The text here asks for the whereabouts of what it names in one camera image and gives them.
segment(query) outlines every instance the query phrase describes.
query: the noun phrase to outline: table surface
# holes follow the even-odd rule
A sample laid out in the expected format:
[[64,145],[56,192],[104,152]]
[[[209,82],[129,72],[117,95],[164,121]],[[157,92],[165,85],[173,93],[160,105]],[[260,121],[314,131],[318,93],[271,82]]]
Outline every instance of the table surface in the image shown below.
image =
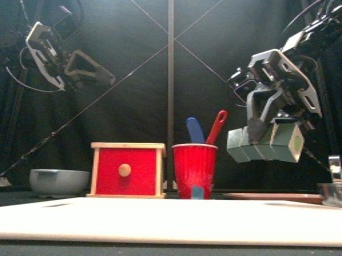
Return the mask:
[[16,220],[2,240],[342,247],[342,209],[290,201],[80,197],[4,206],[0,216]]

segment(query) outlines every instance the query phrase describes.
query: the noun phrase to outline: red cup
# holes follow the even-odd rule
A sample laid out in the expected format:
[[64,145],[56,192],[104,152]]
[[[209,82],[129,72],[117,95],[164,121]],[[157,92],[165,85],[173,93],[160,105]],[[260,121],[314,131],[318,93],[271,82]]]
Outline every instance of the red cup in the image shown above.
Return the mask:
[[179,198],[200,199],[193,197],[193,191],[199,191],[201,198],[209,199],[217,147],[187,143],[172,149]]

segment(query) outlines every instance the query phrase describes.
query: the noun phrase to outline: green block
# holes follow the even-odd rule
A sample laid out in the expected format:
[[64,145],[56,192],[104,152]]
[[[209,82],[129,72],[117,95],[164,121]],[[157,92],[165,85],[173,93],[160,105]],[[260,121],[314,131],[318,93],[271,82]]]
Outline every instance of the green block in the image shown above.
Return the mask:
[[296,163],[299,161],[304,139],[299,127],[292,124],[276,124],[271,148],[276,159]]
[[267,131],[259,143],[255,145],[264,160],[276,160],[276,154],[271,148],[274,129],[276,129],[276,125],[275,124],[268,125]]
[[242,129],[228,131],[227,135],[227,151],[238,163],[248,162],[250,158],[240,148]]
[[255,147],[255,145],[251,145],[248,142],[247,126],[242,130],[240,147],[247,157],[250,158],[250,160],[263,160],[263,157],[258,151],[258,148]]

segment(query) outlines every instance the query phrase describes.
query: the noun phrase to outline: red wooden box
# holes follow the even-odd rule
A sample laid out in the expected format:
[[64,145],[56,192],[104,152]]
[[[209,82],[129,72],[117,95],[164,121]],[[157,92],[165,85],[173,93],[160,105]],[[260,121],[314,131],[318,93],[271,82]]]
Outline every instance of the red wooden box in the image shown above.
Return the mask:
[[164,144],[93,142],[91,194],[103,197],[160,198]]

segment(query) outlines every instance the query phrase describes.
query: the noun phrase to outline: cable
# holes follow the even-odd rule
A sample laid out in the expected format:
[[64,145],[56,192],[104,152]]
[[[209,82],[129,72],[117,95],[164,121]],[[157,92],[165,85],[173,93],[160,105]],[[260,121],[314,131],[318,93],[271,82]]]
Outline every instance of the cable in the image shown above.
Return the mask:
[[5,66],[5,71],[6,71],[6,73],[9,74],[9,76],[13,78],[13,80],[14,80],[22,87],[25,87],[25,88],[29,89],[29,90],[33,90],[33,91],[37,91],[37,92],[42,92],[42,93],[53,93],[53,92],[61,91],[61,89],[58,89],[58,90],[56,90],[56,91],[45,91],[45,90],[36,89],[36,88],[28,86],[26,84],[24,84],[24,83],[14,77],[14,75],[13,75],[13,73],[10,72],[8,66]]
[[77,29],[80,28],[83,24],[83,19],[84,19],[84,10],[83,10],[83,5],[80,0],[77,0],[79,8],[80,8],[80,18],[79,18],[79,24],[77,24]]
[[323,2],[324,0],[316,0],[312,4],[310,4],[306,9],[294,17],[294,19],[291,20],[291,22],[288,23],[288,25],[286,26],[286,28],[283,29],[284,33],[287,31],[287,29],[291,27],[291,25],[294,24],[294,22],[304,15],[307,14],[307,12],[318,5]]
[[21,68],[22,68],[24,70],[29,70],[29,69],[25,67],[24,63],[22,63],[22,52],[24,52],[24,50],[28,50],[28,47],[22,47],[21,50],[20,50],[20,53],[18,53],[18,62],[20,62]]
[[22,10],[22,13],[24,13],[25,21],[26,21],[26,26],[29,28],[32,28],[32,26],[29,24],[28,15],[26,15],[26,8],[25,8],[24,0],[20,0],[20,5],[21,5],[21,10]]

